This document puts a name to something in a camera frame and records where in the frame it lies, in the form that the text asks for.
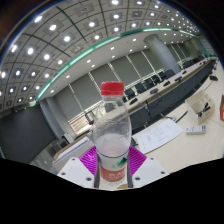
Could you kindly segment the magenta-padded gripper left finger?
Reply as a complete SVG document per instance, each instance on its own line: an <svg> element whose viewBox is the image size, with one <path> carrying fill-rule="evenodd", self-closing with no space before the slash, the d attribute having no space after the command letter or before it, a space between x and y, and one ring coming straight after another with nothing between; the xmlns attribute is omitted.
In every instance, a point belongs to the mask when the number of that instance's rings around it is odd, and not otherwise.
<svg viewBox="0 0 224 224"><path fill-rule="evenodd" d="M98 188L100 177L96 147L91 147L80 157L71 157L58 176L84 188Z"/></svg>

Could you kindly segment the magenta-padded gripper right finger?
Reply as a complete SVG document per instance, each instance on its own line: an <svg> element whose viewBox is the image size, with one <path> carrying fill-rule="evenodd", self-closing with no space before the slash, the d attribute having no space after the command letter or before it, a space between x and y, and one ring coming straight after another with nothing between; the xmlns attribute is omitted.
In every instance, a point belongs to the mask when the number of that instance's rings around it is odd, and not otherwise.
<svg viewBox="0 0 224 224"><path fill-rule="evenodd" d="M133 146L129 147L129 188L140 188L168 175L169 173L155 158L147 157Z"/></svg>

